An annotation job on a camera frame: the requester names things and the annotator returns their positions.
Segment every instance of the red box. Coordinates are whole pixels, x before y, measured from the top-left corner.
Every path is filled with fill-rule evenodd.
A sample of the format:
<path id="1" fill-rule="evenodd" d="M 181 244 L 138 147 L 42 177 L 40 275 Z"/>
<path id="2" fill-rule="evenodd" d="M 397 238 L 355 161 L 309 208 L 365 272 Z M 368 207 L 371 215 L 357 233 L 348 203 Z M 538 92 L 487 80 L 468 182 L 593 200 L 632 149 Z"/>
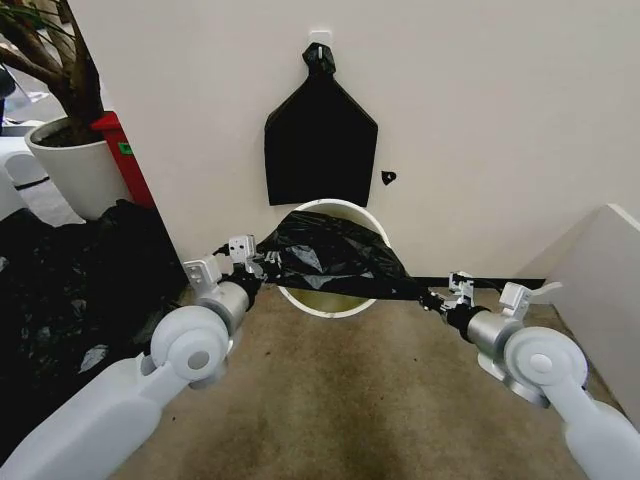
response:
<path id="1" fill-rule="evenodd" d="M 133 150 L 115 112 L 107 112 L 100 120 L 93 122 L 91 128 L 102 132 L 122 178 L 131 192 L 133 203 L 143 207 L 155 207 L 147 182 L 140 171 L 136 157 L 133 156 Z"/>

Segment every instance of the green label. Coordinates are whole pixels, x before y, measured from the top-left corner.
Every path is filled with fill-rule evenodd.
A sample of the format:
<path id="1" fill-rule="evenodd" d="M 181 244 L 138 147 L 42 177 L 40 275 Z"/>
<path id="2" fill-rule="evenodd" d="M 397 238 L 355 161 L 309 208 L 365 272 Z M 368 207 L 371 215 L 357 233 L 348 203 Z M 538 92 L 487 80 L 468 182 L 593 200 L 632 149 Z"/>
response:
<path id="1" fill-rule="evenodd" d="M 123 155 L 133 155 L 131 145 L 129 145 L 127 142 L 118 142 L 118 148 L 120 149 L 120 153 Z"/>

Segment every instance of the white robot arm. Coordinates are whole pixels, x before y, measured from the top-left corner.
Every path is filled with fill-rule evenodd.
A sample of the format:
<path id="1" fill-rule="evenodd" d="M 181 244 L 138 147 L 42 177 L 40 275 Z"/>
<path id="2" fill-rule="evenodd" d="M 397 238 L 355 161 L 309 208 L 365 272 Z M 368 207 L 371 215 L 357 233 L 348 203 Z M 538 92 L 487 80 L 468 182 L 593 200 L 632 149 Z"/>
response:
<path id="1" fill-rule="evenodd" d="M 160 322 L 151 356 L 111 365 L 33 430 L 0 467 L 0 478 L 106 478 L 149 438 L 171 399 L 187 385 L 199 388 L 218 380 L 259 288 L 256 278 L 263 274 L 254 261 L 253 237 L 232 238 L 229 253 L 241 273 L 228 281 L 221 281 L 213 256 L 187 262 L 196 305 Z M 523 326 L 529 302 L 543 292 L 507 284 L 503 310 L 496 314 L 473 305 L 473 279 L 467 274 L 452 274 L 450 284 L 455 300 L 428 292 L 422 306 L 438 311 L 476 345 L 484 370 L 530 402 L 556 408 L 569 450 L 587 476 L 640 478 L 640 434 L 617 410 L 583 390 L 587 363 L 578 346 L 554 330 Z"/>
<path id="2" fill-rule="evenodd" d="M 564 421 L 564 437 L 575 461 L 591 480 L 640 478 L 640 434 L 615 408 L 593 400 L 584 389 L 587 361 L 566 335 L 543 327 L 524 327 L 534 297 L 559 288 L 539 290 L 507 283 L 500 297 L 501 313 L 473 305 L 473 279 L 452 274 L 450 289 L 457 301 L 433 293 L 429 305 L 478 348 L 478 363 L 517 395 L 556 409 Z"/>
<path id="3" fill-rule="evenodd" d="M 185 268 L 196 305 L 162 319 L 151 356 L 109 366 L 42 422 L 0 468 L 0 478 L 106 478 L 149 438 L 164 406 L 187 385 L 198 388 L 223 375 L 257 287 L 242 276 L 220 282 L 213 256 Z"/>

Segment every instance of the black plastic bag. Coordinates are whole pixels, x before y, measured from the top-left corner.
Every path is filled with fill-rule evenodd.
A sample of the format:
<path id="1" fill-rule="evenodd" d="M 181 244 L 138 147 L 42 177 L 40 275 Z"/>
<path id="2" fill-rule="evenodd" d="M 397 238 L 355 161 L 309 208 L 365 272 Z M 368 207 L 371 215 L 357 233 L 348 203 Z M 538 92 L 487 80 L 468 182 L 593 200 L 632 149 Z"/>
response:
<path id="1" fill-rule="evenodd" d="M 283 287 L 393 300 L 425 292 L 378 233 L 322 213 L 291 212 L 258 252 L 278 253 L 279 265 L 266 262 L 265 271 Z"/>
<path id="2" fill-rule="evenodd" d="M 365 207 L 378 125 L 334 79 L 329 47 L 312 43 L 302 57 L 308 78 L 265 126 L 269 203 L 339 198 Z"/>
<path id="3" fill-rule="evenodd" d="M 54 228 L 27 209 L 0 221 L 0 463 L 111 363 L 148 350 L 186 276 L 158 213 L 125 201 Z"/>

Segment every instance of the beige carpet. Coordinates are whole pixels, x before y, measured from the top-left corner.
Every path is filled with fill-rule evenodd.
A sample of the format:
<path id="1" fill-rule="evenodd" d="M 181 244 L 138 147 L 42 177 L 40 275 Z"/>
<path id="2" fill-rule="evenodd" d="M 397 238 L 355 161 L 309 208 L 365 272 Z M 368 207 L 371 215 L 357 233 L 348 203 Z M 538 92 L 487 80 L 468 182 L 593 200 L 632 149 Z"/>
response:
<path id="1" fill-rule="evenodd" d="M 478 300 L 495 307 L 497 296 Z M 527 323 L 562 329 L 548 306 Z M 417 304 L 322 320 L 265 289 L 227 376 L 176 398 L 113 478 L 584 478 L 557 414 L 506 390 L 475 357 Z M 611 401 L 593 377 L 589 390 Z"/>

